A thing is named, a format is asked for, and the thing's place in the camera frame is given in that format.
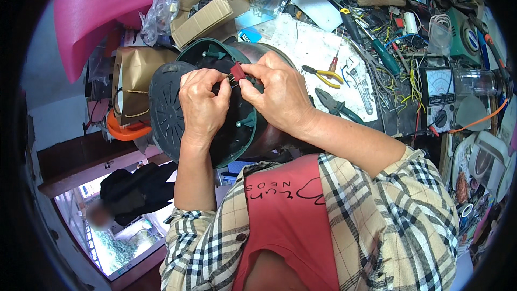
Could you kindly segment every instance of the shirt button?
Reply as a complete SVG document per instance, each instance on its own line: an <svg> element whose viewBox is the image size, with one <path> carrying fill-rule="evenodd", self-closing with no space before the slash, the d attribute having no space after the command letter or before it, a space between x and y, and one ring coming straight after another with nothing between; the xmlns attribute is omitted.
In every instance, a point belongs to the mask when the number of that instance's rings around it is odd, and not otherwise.
<svg viewBox="0 0 517 291"><path fill-rule="evenodd" d="M237 241L242 242L246 239L246 234L239 234L237 235Z"/></svg>

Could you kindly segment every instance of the person in black jacket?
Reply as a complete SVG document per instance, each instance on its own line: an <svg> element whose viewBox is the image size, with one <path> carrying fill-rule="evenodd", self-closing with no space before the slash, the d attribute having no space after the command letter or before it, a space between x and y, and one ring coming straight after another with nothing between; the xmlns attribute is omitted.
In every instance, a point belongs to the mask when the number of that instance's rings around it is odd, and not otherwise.
<svg viewBox="0 0 517 291"><path fill-rule="evenodd" d="M133 174L124 169L111 173L100 184L100 200L90 204L86 212L94 230L106 230L113 220L121 226L136 217L155 212L174 197L174 182L166 182L178 169L174 162L158 166L146 164Z"/></svg>

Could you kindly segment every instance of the person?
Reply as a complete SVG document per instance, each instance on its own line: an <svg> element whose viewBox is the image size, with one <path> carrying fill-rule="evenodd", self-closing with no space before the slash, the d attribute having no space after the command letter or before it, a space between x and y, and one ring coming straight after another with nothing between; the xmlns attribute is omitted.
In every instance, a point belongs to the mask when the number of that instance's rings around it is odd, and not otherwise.
<svg viewBox="0 0 517 291"><path fill-rule="evenodd" d="M276 128L326 152L242 169L216 209L209 147L231 88L217 70L181 78L185 131L162 290L447 290L458 217L436 167L384 133L321 112L275 53L239 81ZM220 82L217 95L212 86Z"/></svg>
<svg viewBox="0 0 517 291"><path fill-rule="evenodd" d="M86 210L88 224L98 231L107 230L115 221L127 226L138 216L155 212L169 205L174 198L174 182L166 182L178 165L154 163L134 173L118 169L100 183L100 200Z"/></svg>

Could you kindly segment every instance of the plaid shirt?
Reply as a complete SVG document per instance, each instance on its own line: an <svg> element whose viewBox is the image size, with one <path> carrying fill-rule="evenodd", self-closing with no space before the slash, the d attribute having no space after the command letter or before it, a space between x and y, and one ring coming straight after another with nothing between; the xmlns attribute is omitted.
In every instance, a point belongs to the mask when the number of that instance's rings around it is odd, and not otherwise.
<svg viewBox="0 0 517 291"><path fill-rule="evenodd" d="M458 217L436 167L406 148L377 177L343 158L318 157L340 290L447 290L456 275ZM250 233L245 167L217 211L171 215L161 289L231 290Z"/></svg>

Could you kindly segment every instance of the green-handled screwdriver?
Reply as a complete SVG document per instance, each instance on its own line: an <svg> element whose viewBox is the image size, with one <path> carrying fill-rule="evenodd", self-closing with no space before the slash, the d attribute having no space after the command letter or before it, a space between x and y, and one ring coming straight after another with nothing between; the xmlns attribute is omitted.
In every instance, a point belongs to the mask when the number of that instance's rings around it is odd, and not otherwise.
<svg viewBox="0 0 517 291"><path fill-rule="evenodd" d="M384 48L384 46L380 43L379 39L374 39L373 36L368 33L368 31L359 23L357 23L359 27L368 35L368 37L372 40L372 46L380 56L380 60L383 62L384 66L390 70L391 74L398 75L400 74L400 68L395 58L391 56L390 53Z"/></svg>

